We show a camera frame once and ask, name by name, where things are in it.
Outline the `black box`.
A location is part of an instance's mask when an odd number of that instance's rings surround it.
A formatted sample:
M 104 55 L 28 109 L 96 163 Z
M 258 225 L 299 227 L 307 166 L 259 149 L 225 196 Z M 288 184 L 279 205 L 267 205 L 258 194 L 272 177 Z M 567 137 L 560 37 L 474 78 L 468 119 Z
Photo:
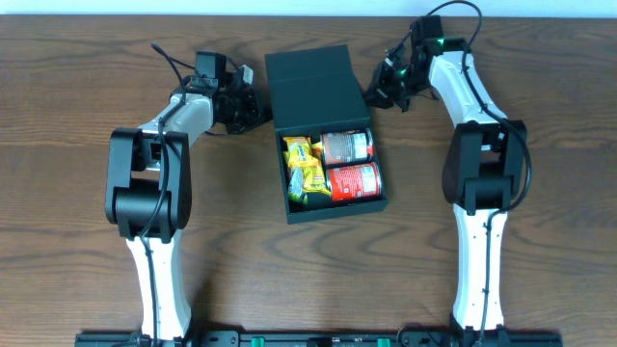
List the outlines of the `black box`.
M 379 212 L 388 191 L 375 197 L 333 201 L 315 194 L 307 204 L 288 198 L 288 169 L 282 153 L 285 137 L 317 141 L 324 133 L 373 128 L 346 45 L 271 53 L 265 56 L 286 221 L 290 224 Z

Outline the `yellow almond biscuit packet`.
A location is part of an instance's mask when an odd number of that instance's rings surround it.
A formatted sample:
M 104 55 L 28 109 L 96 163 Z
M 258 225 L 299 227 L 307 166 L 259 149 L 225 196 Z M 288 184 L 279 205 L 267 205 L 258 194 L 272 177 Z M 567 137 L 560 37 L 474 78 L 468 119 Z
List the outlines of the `yellow almond biscuit packet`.
M 284 137 L 287 145 L 286 164 L 289 168 L 316 167 L 318 158 L 312 155 L 311 142 L 308 137 Z

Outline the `red Pringles can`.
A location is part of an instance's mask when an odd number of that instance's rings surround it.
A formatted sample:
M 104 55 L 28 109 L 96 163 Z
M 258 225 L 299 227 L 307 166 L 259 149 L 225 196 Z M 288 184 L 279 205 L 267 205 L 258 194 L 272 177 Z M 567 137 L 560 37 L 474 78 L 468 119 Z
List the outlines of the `red Pringles can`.
M 382 178 L 374 162 L 326 170 L 334 202 L 360 200 L 382 194 Z
M 365 163 L 375 154 L 369 128 L 324 133 L 320 140 L 322 161 L 327 167 Z

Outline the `green yellow snack packet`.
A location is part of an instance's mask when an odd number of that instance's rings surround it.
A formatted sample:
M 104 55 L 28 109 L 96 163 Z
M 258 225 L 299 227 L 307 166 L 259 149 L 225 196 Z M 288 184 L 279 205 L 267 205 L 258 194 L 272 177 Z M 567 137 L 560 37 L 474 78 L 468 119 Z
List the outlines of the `green yellow snack packet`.
M 308 203 L 307 193 L 304 190 L 304 170 L 302 168 L 291 168 L 287 195 L 288 199 L 293 202 Z

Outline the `yellow peanut butter biscuit packet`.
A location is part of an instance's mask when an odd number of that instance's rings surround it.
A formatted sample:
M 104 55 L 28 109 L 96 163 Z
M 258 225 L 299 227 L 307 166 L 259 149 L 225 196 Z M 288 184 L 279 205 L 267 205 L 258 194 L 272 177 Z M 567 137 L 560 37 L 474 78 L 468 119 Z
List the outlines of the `yellow peanut butter biscuit packet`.
M 323 144 L 317 142 L 310 146 L 310 156 L 303 167 L 303 191 L 319 193 L 326 196 L 332 194 L 328 188 L 326 176 L 322 167 Z

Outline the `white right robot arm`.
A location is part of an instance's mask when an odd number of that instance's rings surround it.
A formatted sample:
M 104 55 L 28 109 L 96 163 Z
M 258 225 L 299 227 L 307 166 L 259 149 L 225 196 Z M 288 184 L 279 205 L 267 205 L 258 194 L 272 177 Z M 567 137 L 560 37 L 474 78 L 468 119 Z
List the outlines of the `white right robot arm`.
M 508 214 L 529 189 L 526 128 L 495 105 L 462 38 L 414 40 L 387 50 L 365 93 L 368 105 L 408 110 L 418 93 L 432 89 L 454 127 L 443 166 L 442 187 L 458 228 L 456 325 L 487 334 L 503 325 L 500 304 L 501 236 Z

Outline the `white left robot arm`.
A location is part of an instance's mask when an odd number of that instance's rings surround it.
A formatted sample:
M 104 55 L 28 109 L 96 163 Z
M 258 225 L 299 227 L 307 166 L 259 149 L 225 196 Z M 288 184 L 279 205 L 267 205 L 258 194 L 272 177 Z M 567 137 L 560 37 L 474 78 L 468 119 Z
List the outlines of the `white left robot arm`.
M 126 346 L 185 346 L 192 311 L 184 290 L 181 239 L 192 210 L 190 148 L 213 125 L 239 135 L 271 119 L 246 66 L 186 76 L 168 106 L 109 145 L 105 214 L 131 251 L 144 318 Z

